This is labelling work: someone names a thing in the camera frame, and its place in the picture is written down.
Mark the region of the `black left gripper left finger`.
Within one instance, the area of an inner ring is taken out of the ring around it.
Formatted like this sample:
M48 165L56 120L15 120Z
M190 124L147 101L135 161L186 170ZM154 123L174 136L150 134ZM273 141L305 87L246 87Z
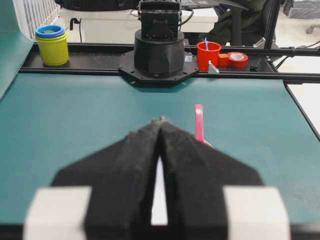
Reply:
M160 121L60 169L51 186L90 186L85 226L125 232L151 222Z

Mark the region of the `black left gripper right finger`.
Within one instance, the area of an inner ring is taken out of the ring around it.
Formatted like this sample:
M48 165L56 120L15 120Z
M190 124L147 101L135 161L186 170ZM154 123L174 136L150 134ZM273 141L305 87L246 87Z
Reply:
M227 229L223 186L261 186L258 172L172 124L159 129L168 222L185 232Z

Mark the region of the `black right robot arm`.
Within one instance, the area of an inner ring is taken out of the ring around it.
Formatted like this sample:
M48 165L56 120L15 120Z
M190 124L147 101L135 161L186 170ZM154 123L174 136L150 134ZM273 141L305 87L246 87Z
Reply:
M175 77L184 67L178 1L142 0L133 65L148 77ZM263 188L257 171L165 121L153 122L124 142L121 180L129 187L125 221L142 229L150 219L154 170L162 160L169 228L185 235L227 232L252 238Z

